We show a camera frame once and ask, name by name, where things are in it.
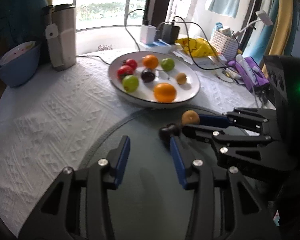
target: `purple cloth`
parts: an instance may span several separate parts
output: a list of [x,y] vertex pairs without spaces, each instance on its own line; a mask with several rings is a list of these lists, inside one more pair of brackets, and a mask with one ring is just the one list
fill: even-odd
[[[253,58],[246,57],[244,59],[246,60],[246,62],[248,63],[248,65],[250,66],[250,68],[252,69],[253,73],[255,74],[255,76],[257,78],[257,85],[255,85],[254,87],[259,88],[259,87],[263,87],[264,85],[269,84],[269,81],[266,79],[265,75],[259,68],[258,64],[253,60]],[[243,80],[246,88],[249,91],[251,91],[253,83],[251,82],[250,77],[247,75],[244,68],[238,62],[236,62],[234,60],[230,61],[228,63],[228,65],[234,67],[238,71],[238,73],[242,77],[242,80]]]

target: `white basket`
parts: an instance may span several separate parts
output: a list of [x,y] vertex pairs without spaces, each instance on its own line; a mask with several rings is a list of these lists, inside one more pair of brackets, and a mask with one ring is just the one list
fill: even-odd
[[234,57],[237,56],[239,48],[237,41],[216,30],[214,30],[210,43],[226,60],[233,60]]

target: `fruit plate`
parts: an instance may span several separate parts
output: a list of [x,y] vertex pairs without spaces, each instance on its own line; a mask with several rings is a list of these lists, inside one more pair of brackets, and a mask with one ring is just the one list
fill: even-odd
[[[175,67],[172,71],[164,72],[159,64],[155,69],[156,78],[153,82],[144,83],[141,79],[141,72],[145,69],[142,65],[143,57],[146,55],[154,55],[161,62],[165,58],[172,58],[175,62]],[[138,67],[134,72],[134,75],[139,79],[139,87],[132,93],[126,93],[120,80],[117,79],[117,70],[122,66],[122,62],[132,58],[138,62]],[[187,76],[187,82],[184,85],[178,85],[175,76],[178,73],[185,73]],[[140,51],[125,54],[115,59],[108,70],[108,77],[111,84],[115,87],[118,95],[124,97],[128,101],[141,105],[143,107],[151,108],[175,108],[186,104],[189,100],[194,98],[200,90],[200,81],[197,74],[188,67],[185,63],[178,60],[175,56],[162,54],[158,52]],[[173,85],[177,91],[176,98],[171,103],[161,103],[156,100],[153,95],[154,87],[159,83],[169,83]]]

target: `blue bowl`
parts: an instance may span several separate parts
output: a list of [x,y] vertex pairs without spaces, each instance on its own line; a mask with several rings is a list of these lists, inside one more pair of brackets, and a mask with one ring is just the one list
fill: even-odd
[[11,60],[7,64],[0,65],[0,78],[10,87],[16,87],[26,83],[35,73],[40,58],[41,44],[36,44],[32,49]]

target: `charger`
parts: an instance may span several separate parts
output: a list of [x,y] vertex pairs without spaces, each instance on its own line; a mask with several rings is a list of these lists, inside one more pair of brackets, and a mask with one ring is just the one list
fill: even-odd
[[151,45],[154,42],[155,33],[156,27],[148,25],[148,21],[146,21],[144,25],[141,25],[140,41],[143,44]]
[[175,26],[174,22],[172,24],[164,24],[162,30],[162,41],[167,44],[174,44],[178,39],[180,27]]

